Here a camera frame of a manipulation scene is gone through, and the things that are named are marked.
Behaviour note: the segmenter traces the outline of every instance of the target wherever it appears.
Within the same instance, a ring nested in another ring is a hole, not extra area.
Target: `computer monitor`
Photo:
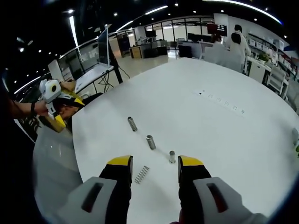
[[[212,42],[212,37],[211,36],[207,36],[207,35],[200,35],[200,40],[202,40],[203,42]]]
[[[193,38],[193,41],[194,42],[198,42],[198,41],[200,41],[201,40],[201,37],[200,37],[201,35],[199,35],[199,34],[194,34],[194,38]]]
[[[99,62],[110,67],[109,48],[108,48],[108,28],[98,37]]]
[[[145,31],[145,35],[146,37],[156,37],[156,31],[155,30]]]
[[[188,40],[192,40],[193,41],[194,35],[195,34],[188,33]]]

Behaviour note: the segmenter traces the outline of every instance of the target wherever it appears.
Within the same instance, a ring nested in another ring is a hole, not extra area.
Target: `wristwatch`
[[[33,103],[31,104],[31,110],[30,110],[30,112],[31,112],[31,115],[32,115],[32,116],[36,116],[36,115],[37,115],[37,113],[35,112],[35,105],[36,105],[35,102],[33,102]]]

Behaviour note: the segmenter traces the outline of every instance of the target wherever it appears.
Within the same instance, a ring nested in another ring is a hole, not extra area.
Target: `ceiling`
[[[255,23],[281,37],[287,35],[287,41],[293,42],[293,27],[298,26],[298,20],[294,19],[297,13],[295,7],[287,4],[289,0],[284,0],[283,4],[270,0],[240,2],[260,9],[268,7],[268,12],[283,21],[284,25],[251,9],[201,0],[5,0],[0,7],[1,21],[4,21],[2,52],[5,56],[0,69],[8,68],[7,82],[12,91],[47,72],[47,65],[52,60],[75,47],[68,19],[69,9],[74,10],[78,44],[95,38],[98,32],[94,30],[100,25],[111,24],[109,31],[114,32],[131,20],[134,22],[126,28],[180,16],[213,15],[221,10],[252,22],[257,18]],[[164,5],[168,5],[168,8],[144,15]]]

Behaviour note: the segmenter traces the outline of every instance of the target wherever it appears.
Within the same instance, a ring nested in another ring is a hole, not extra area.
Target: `white round table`
[[[133,132],[127,117],[138,128]],[[177,221],[178,164],[168,154],[196,157],[242,195],[254,213],[269,216],[297,174],[292,129],[299,118],[275,93],[230,69],[182,58],[158,66],[95,99],[73,117],[83,181],[99,176],[114,157],[131,154],[129,224]],[[146,135],[157,149],[151,150]]]

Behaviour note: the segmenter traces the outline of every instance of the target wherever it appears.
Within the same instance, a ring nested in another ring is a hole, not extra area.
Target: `metal cylinder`
[[[131,126],[133,132],[137,131],[137,127],[136,127],[136,124],[135,124],[133,118],[128,117],[128,122],[129,122],[129,124],[130,124],[130,126]]]
[[[151,136],[151,135],[146,136],[146,141],[148,141],[149,147],[151,149],[155,149],[156,148],[153,136]]]
[[[176,155],[176,154],[174,153],[174,151],[170,151],[170,152],[169,152],[169,162],[170,162],[171,164],[176,163],[175,155]]]

